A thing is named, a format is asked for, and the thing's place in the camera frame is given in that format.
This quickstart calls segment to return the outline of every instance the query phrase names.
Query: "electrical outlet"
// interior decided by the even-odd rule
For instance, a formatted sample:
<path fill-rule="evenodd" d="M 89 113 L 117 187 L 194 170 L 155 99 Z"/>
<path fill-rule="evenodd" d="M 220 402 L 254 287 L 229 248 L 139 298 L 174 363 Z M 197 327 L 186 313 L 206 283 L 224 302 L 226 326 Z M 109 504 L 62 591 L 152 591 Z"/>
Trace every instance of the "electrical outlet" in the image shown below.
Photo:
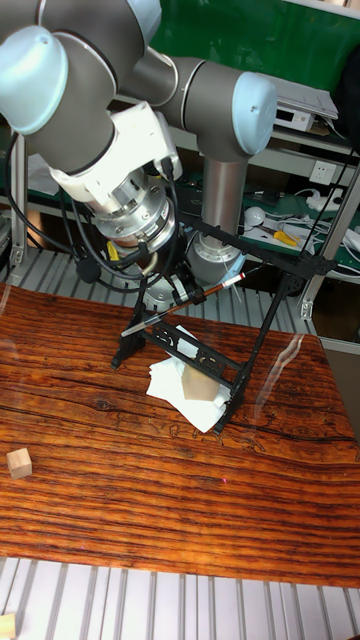
<path fill-rule="evenodd" d="M 329 162 L 320 162 L 317 160 L 310 176 L 310 182 L 318 182 L 319 184 L 330 184 L 334 177 L 336 164 Z"/>

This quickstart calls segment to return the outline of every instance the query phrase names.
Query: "small wooden cube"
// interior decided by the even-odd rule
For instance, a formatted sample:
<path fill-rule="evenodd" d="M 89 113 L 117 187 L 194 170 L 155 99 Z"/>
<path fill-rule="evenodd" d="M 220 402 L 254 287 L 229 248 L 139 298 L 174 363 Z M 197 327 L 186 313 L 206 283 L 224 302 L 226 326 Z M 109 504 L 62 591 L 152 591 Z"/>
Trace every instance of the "small wooden cube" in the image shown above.
<path fill-rule="evenodd" d="M 14 613 L 0 616 L 0 638 L 16 638 Z"/>
<path fill-rule="evenodd" d="M 215 400 L 219 383 L 189 364 L 185 365 L 182 375 L 185 400 Z"/>
<path fill-rule="evenodd" d="M 13 480 L 32 474 L 32 462 L 27 449 L 18 449 L 6 454 L 9 471 Z"/>

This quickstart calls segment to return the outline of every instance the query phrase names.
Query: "white tissue paper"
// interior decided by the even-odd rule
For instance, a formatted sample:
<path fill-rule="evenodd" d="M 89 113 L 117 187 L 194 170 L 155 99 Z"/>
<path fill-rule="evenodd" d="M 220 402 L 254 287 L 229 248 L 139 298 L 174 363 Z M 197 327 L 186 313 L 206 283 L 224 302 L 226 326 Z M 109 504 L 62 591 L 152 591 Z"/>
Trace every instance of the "white tissue paper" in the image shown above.
<path fill-rule="evenodd" d="M 49 165 L 38 153 L 29 156 L 28 187 L 49 196 L 54 196 L 59 191 L 59 185 L 52 177 Z"/>
<path fill-rule="evenodd" d="M 194 337 L 181 326 L 176 327 L 187 335 Z M 185 340 L 180 340 L 178 350 L 189 358 L 196 356 L 197 348 Z M 227 387 L 220 385 L 213 402 L 208 400 L 186 400 L 182 386 L 182 374 L 185 363 L 172 356 L 162 362 L 150 366 L 151 382 L 147 394 L 170 402 L 199 431 L 206 433 L 221 418 L 225 411 L 225 402 L 230 398 Z"/>

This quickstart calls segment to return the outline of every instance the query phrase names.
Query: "wooden table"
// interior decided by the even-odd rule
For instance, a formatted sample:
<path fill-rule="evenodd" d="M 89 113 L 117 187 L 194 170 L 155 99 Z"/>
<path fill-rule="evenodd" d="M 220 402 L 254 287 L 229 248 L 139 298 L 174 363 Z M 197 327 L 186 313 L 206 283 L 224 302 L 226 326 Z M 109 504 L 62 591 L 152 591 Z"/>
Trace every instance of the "wooden table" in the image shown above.
<path fill-rule="evenodd" d="M 262 406 L 293 339 L 270 333 L 244 405 L 216 438 L 146 395 L 149 365 L 166 357 L 157 347 L 111 371 L 130 313 L 11 289 L 0 317 L 0 555 L 359 587 L 360 452 L 318 339 L 304 336 Z M 235 360 L 257 333 L 181 323 Z M 33 474 L 14 481 L 5 454 L 22 447 Z"/>

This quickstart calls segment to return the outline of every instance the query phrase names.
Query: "black metal frame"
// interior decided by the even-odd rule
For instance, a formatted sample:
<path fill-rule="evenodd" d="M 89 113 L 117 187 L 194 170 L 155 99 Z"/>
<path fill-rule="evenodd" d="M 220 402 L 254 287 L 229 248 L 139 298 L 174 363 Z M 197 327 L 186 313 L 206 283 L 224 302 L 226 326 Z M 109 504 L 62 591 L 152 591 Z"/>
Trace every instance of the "black metal frame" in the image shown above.
<path fill-rule="evenodd" d="M 278 267 L 284 272 L 247 361 L 237 363 L 230 358 L 226 358 L 199 340 L 187 336 L 184 332 L 179 331 L 164 321 L 154 325 L 151 333 L 142 330 L 126 338 L 120 337 L 119 348 L 112 360 L 112 367 L 114 369 L 119 367 L 123 360 L 129 358 L 139 349 L 142 349 L 146 344 L 146 340 L 149 340 L 230 389 L 230 398 L 226 403 L 226 409 L 220 420 L 214 426 L 214 432 L 219 435 L 244 400 L 245 390 L 250 380 L 256 358 L 280 302 L 289 294 L 297 291 L 302 286 L 304 280 L 310 280 L 314 275 L 326 275 L 329 271 L 336 268 L 337 263 L 334 260 L 326 260 L 322 256 L 312 256 L 306 251 L 297 256 L 273 252 L 252 245 L 241 237 L 232 236 L 222 231 L 220 227 L 212 227 L 204 223 L 200 218 L 194 218 L 185 213 L 180 214 L 180 221 L 200 231 L 204 235 L 211 235 L 213 238 L 220 240 L 224 245 L 231 245 L 244 253 L 260 258 L 264 263 Z M 143 304 L 145 289 L 146 287 L 144 285 L 139 294 L 128 327 L 141 322 L 150 315 Z M 180 339 L 197 347 L 198 350 L 195 359 L 188 358 L 179 350 Z M 229 381 L 223 376 L 226 367 L 236 372 L 233 381 Z"/>

